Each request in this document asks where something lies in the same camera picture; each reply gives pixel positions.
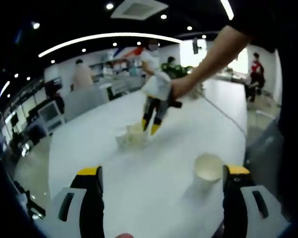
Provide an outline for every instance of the black ceiling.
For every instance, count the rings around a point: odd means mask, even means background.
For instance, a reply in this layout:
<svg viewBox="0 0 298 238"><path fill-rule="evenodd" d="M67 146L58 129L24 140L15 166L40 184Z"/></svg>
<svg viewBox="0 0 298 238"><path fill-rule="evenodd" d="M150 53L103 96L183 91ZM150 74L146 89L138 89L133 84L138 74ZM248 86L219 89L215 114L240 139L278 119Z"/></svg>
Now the black ceiling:
<svg viewBox="0 0 298 238"><path fill-rule="evenodd" d="M89 40L38 58L39 53L79 37L113 32L139 32L177 38L188 33L187 26L193 27L192 32L216 32L228 23L220 0L159 1L168 4L169 7L145 21L111 19L113 10L108 11L105 8L109 0L67 2L67 5L62 6L13 6L15 11L10 18L10 29L4 35L7 45L3 65L5 75L1 78L1 84L11 80L13 86L9 86L7 92L13 94L28 83L26 77L37 78L43 75L43 70L51 65L51 60L57 63L81 55L82 48L86 48L86 53L90 53L112 48L113 42L117 42L119 46L136 46L137 41L145 41L135 37ZM110 2L118 6L122 0ZM238 0L229 2L234 11ZM161 14L166 14L167 19L162 20ZM32 21L39 22L40 28L32 29ZM209 34L208 39L215 36L216 34ZM162 46L170 44L163 41L160 43ZM19 74L17 79L13 78L15 73Z"/></svg>

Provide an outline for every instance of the black sleeve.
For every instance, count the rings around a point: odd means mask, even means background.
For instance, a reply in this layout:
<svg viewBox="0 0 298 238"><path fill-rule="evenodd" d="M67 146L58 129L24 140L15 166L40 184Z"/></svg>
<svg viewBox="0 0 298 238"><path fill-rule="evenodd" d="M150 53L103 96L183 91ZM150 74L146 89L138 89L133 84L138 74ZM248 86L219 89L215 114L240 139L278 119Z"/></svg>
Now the black sleeve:
<svg viewBox="0 0 298 238"><path fill-rule="evenodd" d="M235 30L255 39L269 39L273 33L273 18L267 3L262 0L241 0L228 24Z"/></svg>

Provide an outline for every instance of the ceiling light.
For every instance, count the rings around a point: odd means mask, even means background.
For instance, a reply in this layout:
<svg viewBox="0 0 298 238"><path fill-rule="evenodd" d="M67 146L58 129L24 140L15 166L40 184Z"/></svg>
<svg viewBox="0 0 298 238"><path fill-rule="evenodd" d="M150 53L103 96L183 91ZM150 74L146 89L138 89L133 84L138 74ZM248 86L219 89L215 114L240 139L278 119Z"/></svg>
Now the ceiling light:
<svg viewBox="0 0 298 238"><path fill-rule="evenodd" d="M109 4L106 5L106 8L107 8L107 10L111 10L111 9L114 8L114 4L109 3Z"/></svg>
<svg viewBox="0 0 298 238"><path fill-rule="evenodd" d="M6 90L6 88L9 86L9 84L10 84L10 81L8 81L7 83L5 83L5 85L4 85L3 88L1 89L0 97L1 97L2 93Z"/></svg>
<svg viewBox="0 0 298 238"><path fill-rule="evenodd" d="M40 23L38 23L38 22L32 22L32 27L33 27L33 29L38 29L39 27L40 27Z"/></svg>
<svg viewBox="0 0 298 238"><path fill-rule="evenodd" d="M227 13L227 16L228 16L229 20L232 20L233 17L234 17L234 13L232 11L232 8L229 5L228 0L221 0L221 3L222 3L222 5L223 5L223 7L224 7L224 9Z"/></svg>
<svg viewBox="0 0 298 238"><path fill-rule="evenodd" d="M161 35L155 35L155 34L147 34L147 33L136 33L136 32L116 32L116 33L104 33L104 34L97 34L97 35L92 35L92 36L85 36L85 37L81 37L81 38L77 38L71 41L67 41L64 43L61 43L57 46L54 46L52 48L49 48L48 50L42 52L39 54L39 57L43 57L53 51L56 51L60 48L63 48L65 46L69 46L78 42L82 42L82 41L87 41L87 40L94 40L94 39L100 39L100 38L108 38L108 37L123 37L123 36L135 36L135 37L145 37L145 38L154 38L157 40L164 40L164 41L170 41L170 42L174 42L174 43L183 43L182 40L176 39L176 38L172 38L172 37L167 37L167 36L161 36Z"/></svg>

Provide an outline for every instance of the desk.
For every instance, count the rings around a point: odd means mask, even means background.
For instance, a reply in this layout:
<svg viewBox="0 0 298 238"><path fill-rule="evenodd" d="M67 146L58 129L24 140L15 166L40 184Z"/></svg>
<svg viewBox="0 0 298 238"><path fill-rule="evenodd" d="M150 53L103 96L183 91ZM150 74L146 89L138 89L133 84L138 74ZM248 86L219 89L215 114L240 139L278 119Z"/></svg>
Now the desk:
<svg viewBox="0 0 298 238"><path fill-rule="evenodd" d="M205 83L206 96L246 130L244 88L219 80ZM70 186L84 168L103 166L107 238L131 233L140 238L209 238L223 219L222 181L210 191L192 185L193 164L208 152L242 165L245 136L205 99L183 100L143 150L120 152L115 133L140 121L141 91L104 104L55 131L50 147L51 196Z"/></svg>

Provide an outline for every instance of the person in white shirt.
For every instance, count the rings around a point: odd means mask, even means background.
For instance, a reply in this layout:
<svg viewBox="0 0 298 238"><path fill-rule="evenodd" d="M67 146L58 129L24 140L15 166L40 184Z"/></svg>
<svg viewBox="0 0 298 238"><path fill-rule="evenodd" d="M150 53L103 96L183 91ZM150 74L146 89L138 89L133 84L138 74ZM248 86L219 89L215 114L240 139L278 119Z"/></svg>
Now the person in white shirt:
<svg viewBox="0 0 298 238"><path fill-rule="evenodd" d="M74 90L80 88L87 88L93 86L93 80L91 79L91 69L83 64L81 59L76 61L76 69L74 73Z"/></svg>
<svg viewBox="0 0 298 238"><path fill-rule="evenodd" d="M156 71L160 71L158 41L156 39L149 40L149 46L141 53L140 58L147 81Z"/></svg>

